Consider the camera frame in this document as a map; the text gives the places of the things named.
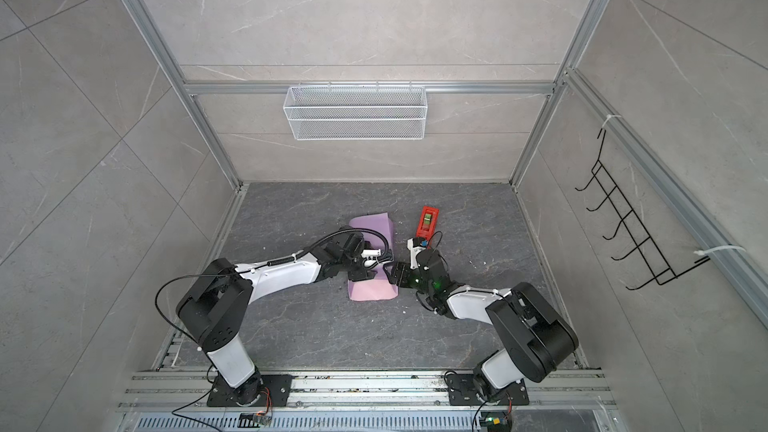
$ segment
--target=black mounting plate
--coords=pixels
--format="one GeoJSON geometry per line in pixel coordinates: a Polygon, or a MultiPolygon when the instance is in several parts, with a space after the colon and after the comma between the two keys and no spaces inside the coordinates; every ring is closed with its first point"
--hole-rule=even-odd
{"type": "MultiPolygon", "coordinates": [[[[472,382],[472,374],[447,374],[446,385],[448,386],[448,401],[451,405],[482,405],[483,402],[478,397],[478,391],[472,382]]],[[[512,405],[531,403],[528,399],[528,388],[525,386],[525,380],[520,380],[519,384],[512,382],[497,396],[502,404],[508,403],[510,399],[512,399],[512,405]]]]}
{"type": "MultiPolygon", "coordinates": [[[[288,405],[288,395],[290,394],[290,385],[293,382],[293,375],[269,375],[264,374],[261,376],[263,381],[259,386],[259,390],[264,388],[270,389],[270,399],[272,399],[272,407],[285,407],[288,405]]],[[[237,401],[232,394],[232,388],[220,375],[216,376],[214,380],[214,386],[208,395],[208,401],[206,405],[208,407],[239,407],[237,401]]],[[[249,407],[266,407],[266,394],[260,394],[249,407]]]]}

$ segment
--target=metal extrusion bar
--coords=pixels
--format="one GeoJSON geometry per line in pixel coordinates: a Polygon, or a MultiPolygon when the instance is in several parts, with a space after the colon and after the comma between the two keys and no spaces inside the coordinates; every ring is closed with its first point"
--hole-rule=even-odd
{"type": "Polygon", "coordinates": [[[190,114],[197,130],[203,136],[208,148],[213,154],[216,161],[219,163],[219,167],[224,172],[226,178],[230,181],[232,188],[237,189],[242,183],[237,177],[232,162],[224,151],[224,148],[219,142],[219,138],[216,135],[214,129],[208,123],[205,114],[200,106],[190,97],[190,95],[184,89],[184,79],[181,75],[179,66],[170,53],[168,45],[163,40],[157,26],[152,21],[147,7],[142,0],[122,0],[125,8],[128,9],[130,18],[133,19],[136,27],[144,37],[144,41],[149,46],[154,58],[160,64],[160,68],[165,73],[168,81],[174,88],[174,91],[178,95],[181,103],[184,104],[184,108],[190,114]]]}
{"type": "MultiPolygon", "coordinates": [[[[562,79],[566,70],[574,68],[579,64],[609,1],[610,0],[589,0],[589,4],[584,11],[584,15],[581,17],[581,22],[578,24],[571,45],[568,47],[568,51],[565,53],[565,58],[563,58],[563,62],[560,65],[560,70],[558,71],[555,83],[562,84],[562,79]]],[[[533,130],[528,136],[523,152],[520,155],[518,164],[512,172],[512,177],[509,179],[509,183],[514,188],[520,186],[523,175],[525,175],[525,171],[528,170],[528,165],[531,163],[533,154],[544,136],[544,130],[547,129],[547,125],[550,120],[552,120],[552,114],[554,113],[554,110],[557,109],[561,97],[558,90],[561,89],[562,88],[559,87],[555,90],[554,96],[544,104],[542,111],[538,114],[533,130]]]]}
{"type": "Polygon", "coordinates": [[[302,86],[419,86],[428,93],[552,93],[553,83],[542,81],[447,82],[447,81],[362,81],[362,82],[187,82],[187,93],[203,94],[285,94],[288,88],[302,86]]]}
{"type": "Polygon", "coordinates": [[[608,6],[608,2],[610,0],[589,0],[587,9],[581,17],[581,23],[579,23],[571,45],[568,47],[568,52],[565,53],[565,58],[560,65],[558,77],[562,77],[567,69],[575,68],[579,64],[581,57],[587,50],[587,45],[589,45],[594,30],[598,28],[598,23],[603,16],[603,12],[605,12],[605,8],[608,6]]]}
{"type": "Polygon", "coordinates": [[[515,189],[520,186],[525,171],[528,170],[528,166],[531,165],[533,154],[536,153],[538,143],[542,140],[544,132],[547,130],[547,127],[552,120],[554,110],[557,108],[558,103],[560,103],[560,97],[563,94],[564,88],[565,86],[562,81],[558,82],[558,84],[554,86],[552,94],[547,96],[547,99],[542,105],[542,110],[538,114],[536,122],[533,124],[531,133],[528,134],[528,139],[525,141],[525,146],[518,159],[518,165],[512,171],[512,177],[509,178],[510,185],[515,189]]]}
{"type": "MultiPolygon", "coordinates": [[[[294,376],[288,406],[278,410],[472,410],[449,405],[444,370],[282,370],[294,376]]],[[[199,398],[210,383],[206,370],[161,369],[134,374],[120,412],[167,412],[199,398]]],[[[601,370],[556,370],[541,383],[526,383],[530,409],[614,409],[616,403],[601,370]]],[[[195,411],[215,411],[199,401],[195,411]]],[[[505,410],[506,404],[486,410],[505,410]]],[[[242,408],[243,412],[260,408],[242,408]]]]}
{"type": "MultiPolygon", "coordinates": [[[[578,70],[569,70],[567,84],[587,104],[602,122],[616,111],[578,70]]],[[[735,244],[733,238],[718,221],[677,179],[675,174],[654,154],[625,120],[609,120],[605,129],[648,179],[677,219],[694,236],[702,248],[735,244]]],[[[768,328],[768,276],[743,252],[721,250],[710,255],[742,299],[768,328]]]]}

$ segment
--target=dark gray floor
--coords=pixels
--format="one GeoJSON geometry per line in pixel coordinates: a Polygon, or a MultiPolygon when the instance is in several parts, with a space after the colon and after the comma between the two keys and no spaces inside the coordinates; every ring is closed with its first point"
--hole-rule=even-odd
{"type": "MultiPolygon", "coordinates": [[[[280,257],[355,216],[388,212],[396,258],[408,260],[406,240],[427,205],[440,208],[439,249],[452,278],[484,288],[527,281],[551,297],[505,184],[251,184],[222,255],[232,262],[280,257]]],[[[240,336],[259,368],[473,368],[501,347],[492,326],[435,316],[411,290],[391,301],[352,302],[341,275],[253,303],[240,336]]],[[[207,364],[188,341],[175,362],[207,364]]]]}
{"type": "Polygon", "coordinates": [[[603,432],[591,410],[516,410],[512,432],[603,432]]]}

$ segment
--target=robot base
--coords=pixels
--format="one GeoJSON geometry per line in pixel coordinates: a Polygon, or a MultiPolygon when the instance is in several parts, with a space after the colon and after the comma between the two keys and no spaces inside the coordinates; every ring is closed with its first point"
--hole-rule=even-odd
{"type": "MultiPolygon", "coordinates": [[[[451,405],[481,405],[483,400],[478,397],[478,389],[474,383],[474,374],[447,374],[448,399],[451,405]]],[[[520,383],[512,382],[510,385],[494,394],[491,401],[500,400],[504,405],[507,400],[512,400],[512,405],[529,405],[528,389],[525,380],[520,383]]]]}
{"type": "Polygon", "coordinates": [[[214,388],[208,395],[208,407],[266,407],[266,389],[270,389],[272,407],[285,407],[288,404],[290,385],[293,375],[262,375],[261,380],[249,379],[237,389],[233,389],[223,377],[216,376],[214,388]]]}

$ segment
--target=red object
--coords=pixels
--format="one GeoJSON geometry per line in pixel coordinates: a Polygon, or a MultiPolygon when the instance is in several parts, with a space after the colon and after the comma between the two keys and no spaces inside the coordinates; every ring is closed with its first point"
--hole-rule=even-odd
{"type": "Polygon", "coordinates": [[[437,225],[437,214],[439,213],[440,210],[435,207],[424,206],[422,217],[418,220],[417,237],[425,240],[432,238],[432,234],[435,233],[435,226],[437,225]]]}

